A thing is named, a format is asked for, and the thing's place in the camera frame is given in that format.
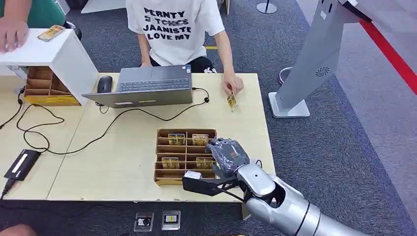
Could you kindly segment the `person's hand on shelf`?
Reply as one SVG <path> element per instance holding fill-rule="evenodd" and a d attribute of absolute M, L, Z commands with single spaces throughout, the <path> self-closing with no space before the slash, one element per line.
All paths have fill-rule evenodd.
<path fill-rule="evenodd" d="M 0 19 L 0 52 L 13 52 L 23 46 L 28 34 L 26 20 L 4 16 Z"/>

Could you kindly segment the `person's left hand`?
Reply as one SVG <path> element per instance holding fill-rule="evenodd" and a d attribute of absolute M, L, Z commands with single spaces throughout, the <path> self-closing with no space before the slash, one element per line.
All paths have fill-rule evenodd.
<path fill-rule="evenodd" d="M 235 73 L 224 73 L 222 86 L 228 96 L 232 94 L 236 95 L 244 89 L 243 80 L 236 76 Z"/>

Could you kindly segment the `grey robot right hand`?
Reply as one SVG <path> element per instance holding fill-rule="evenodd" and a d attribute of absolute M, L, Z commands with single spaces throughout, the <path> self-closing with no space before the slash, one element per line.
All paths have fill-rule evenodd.
<path fill-rule="evenodd" d="M 212 167 L 219 178 L 233 177 L 235 171 L 250 163 L 250 158 L 237 140 L 217 138 L 210 141 L 205 152 L 211 153 L 216 165 Z"/>

